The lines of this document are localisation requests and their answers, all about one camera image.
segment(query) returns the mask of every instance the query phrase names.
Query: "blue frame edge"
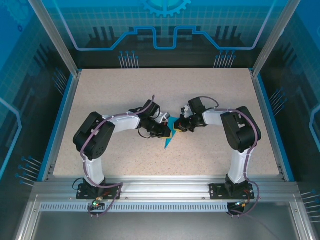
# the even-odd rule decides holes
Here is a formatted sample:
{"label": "blue frame edge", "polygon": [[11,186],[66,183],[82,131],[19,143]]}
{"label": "blue frame edge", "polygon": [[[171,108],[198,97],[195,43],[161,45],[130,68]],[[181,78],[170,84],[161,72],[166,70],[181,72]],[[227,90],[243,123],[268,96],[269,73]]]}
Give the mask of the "blue frame edge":
{"label": "blue frame edge", "polygon": [[288,156],[287,156],[287,153],[286,153],[286,150],[285,150],[285,146],[284,146],[284,143],[282,142],[282,139],[281,139],[281,136],[280,136],[280,132],[279,132],[278,125],[277,125],[277,122],[276,122],[276,118],[274,116],[274,113],[272,112],[272,108],[271,108],[271,105],[270,105],[270,102],[269,102],[267,91],[266,91],[265,85],[264,85],[264,83],[262,81],[262,77],[261,77],[260,73],[258,74],[257,79],[258,79],[258,82],[259,82],[261,90],[262,90],[263,98],[265,100],[265,104],[266,104],[268,113],[270,115],[272,127],[274,129],[275,137],[276,137],[278,145],[279,145],[279,149],[280,149],[280,152],[281,152],[281,155],[282,155],[282,159],[283,159],[283,163],[284,163],[284,167],[285,167],[286,173],[288,175],[289,181],[290,182],[294,182],[295,181],[295,177],[294,177],[294,174],[292,172],[292,169],[291,169],[291,166],[290,166],[290,163],[289,163],[289,160],[288,160]]}
{"label": "blue frame edge", "polygon": [[71,83],[73,82],[73,80],[74,80],[74,77],[73,77],[72,74],[70,74],[70,77],[69,77],[69,80],[68,80],[68,83],[66,85],[66,88],[65,88],[65,91],[64,91],[64,95],[63,95],[63,98],[62,98],[62,101],[61,101],[61,105],[60,105],[58,114],[57,114],[56,119],[55,119],[55,123],[54,123],[53,129],[52,129],[51,137],[50,137],[50,140],[49,140],[49,143],[48,143],[48,147],[46,148],[46,151],[45,151],[45,154],[44,154],[44,158],[43,158],[43,161],[42,161],[41,169],[40,169],[40,172],[39,172],[39,175],[38,175],[38,178],[37,178],[38,182],[41,182],[43,177],[44,177],[44,175],[45,175],[47,164],[48,164],[48,161],[49,161],[49,156],[50,156],[53,144],[54,144],[54,140],[55,140],[56,135],[57,135],[58,126],[59,126],[60,121],[61,121],[62,113],[63,113],[63,111],[65,109],[67,97],[69,95]]}

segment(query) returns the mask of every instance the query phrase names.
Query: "grid pattern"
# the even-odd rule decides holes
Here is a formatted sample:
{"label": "grid pattern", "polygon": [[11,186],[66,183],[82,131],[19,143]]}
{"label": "grid pattern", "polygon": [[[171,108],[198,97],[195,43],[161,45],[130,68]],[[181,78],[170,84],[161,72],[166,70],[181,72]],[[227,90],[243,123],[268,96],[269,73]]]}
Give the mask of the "grid pattern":
{"label": "grid pattern", "polygon": [[[37,76],[39,74],[40,67],[32,59],[32,56],[36,55],[40,44],[44,45],[44,43],[51,44],[51,41],[40,21],[34,15],[0,70],[0,97],[9,104],[13,104],[26,75]],[[0,104],[0,127],[8,112],[9,110]]]}
{"label": "grid pattern", "polygon": [[[235,36],[241,34],[240,40],[246,47],[251,47],[269,10],[269,6],[189,6],[174,17],[157,17],[143,7],[62,8],[61,12],[80,48],[86,47],[90,41],[89,35],[94,36],[93,27],[97,27],[98,31],[101,31],[100,27],[112,27],[116,38],[134,26],[161,27],[161,37],[170,38],[169,27],[182,25],[201,27],[202,31],[212,37],[216,35],[218,26],[222,27],[222,32],[226,26],[230,29],[237,26]],[[260,38],[260,46],[266,42],[282,10],[283,7],[273,9]],[[48,11],[63,39],[70,42],[57,10]],[[228,32],[226,39],[230,38],[231,32],[231,30]],[[107,38],[110,37],[111,33],[107,31]]]}
{"label": "grid pattern", "polygon": [[320,50],[296,13],[287,25],[278,43],[278,48],[288,42],[291,43],[298,59],[292,64],[292,71],[297,74],[304,72],[320,102]]}

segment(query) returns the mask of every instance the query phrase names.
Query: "speckled tabletop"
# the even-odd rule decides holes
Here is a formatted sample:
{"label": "speckled tabletop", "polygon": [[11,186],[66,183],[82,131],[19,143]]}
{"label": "speckled tabletop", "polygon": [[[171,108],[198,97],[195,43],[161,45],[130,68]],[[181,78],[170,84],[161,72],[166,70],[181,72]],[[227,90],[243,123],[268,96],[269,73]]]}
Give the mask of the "speckled tabletop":
{"label": "speckled tabletop", "polygon": [[[210,96],[221,108],[246,106],[261,129],[249,175],[278,175],[276,160],[248,69],[84,69],[79,80],[53,175],[83,176],[82,159],[73,136],[91,112],[125,113],[142,107],[155,95],[162,112],[179,117],[197,96]],[[215,104],[203,100],[209,108]],[[165,140],[144,139],[136,130],[112,136],[103,157],[106,176],[211,176],[228,173],[232,150],[223,127],[199,127]]]}

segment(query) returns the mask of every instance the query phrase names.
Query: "gear graphic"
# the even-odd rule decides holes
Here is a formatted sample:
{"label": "gear graphic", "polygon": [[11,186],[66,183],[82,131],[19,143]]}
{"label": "gear graphic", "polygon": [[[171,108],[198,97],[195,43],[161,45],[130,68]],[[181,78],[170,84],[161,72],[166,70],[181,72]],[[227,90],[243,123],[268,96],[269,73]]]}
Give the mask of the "gear graphic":
{"label": "gear graphic", "polygon": [[5,7],[11,17],[22,26],[30,13],[28,0],[0,0],[0,6]]}
{"label": "gear graphic", "polygon": [[191,4],[191,0],[142,0],[144,10],[149,10],[150,14],[155,14],[157,17],[168,15],[171,17],[174,14],[180,14],[180,10],[187,9],[187,4]]}

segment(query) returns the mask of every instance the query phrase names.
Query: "vertical post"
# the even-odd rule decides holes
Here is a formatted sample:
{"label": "vertical post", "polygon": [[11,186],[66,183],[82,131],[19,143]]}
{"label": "vertical post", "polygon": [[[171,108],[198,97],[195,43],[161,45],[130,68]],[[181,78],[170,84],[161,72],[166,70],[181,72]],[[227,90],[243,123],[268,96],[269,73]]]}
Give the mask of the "vertical post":
{"label": "vertical post", "polygon": [[291,19],[292,15],[296,11],[299,3],[301,0],[289,0],[285,8],[283,9],[281,16],[279,17],[278,21],[276,22],[268,40],[266,41],[260,55],[258,56],[253,68],[253,76],[256,77],[260,73],[262,67],[266,63],[269,55],[271,54],[272,50],[276,46],[279,38],[281,37],[282,33],[284,32],[289,20]]}
{"label": "vertical post", "polygon": [[67,49],[62,37],[60,36],[58,29],[56,28],[53,20],[51,19],[46,7],[41,0],[28,0],[32,6],[35,14],[42,23],[45,31],[49,35],[51,41],[53,42],[55,48],[59,52],[62,60],[69,69],[70,73],[76,78],[78,76],[78,68],[74,62],[69,50]]}

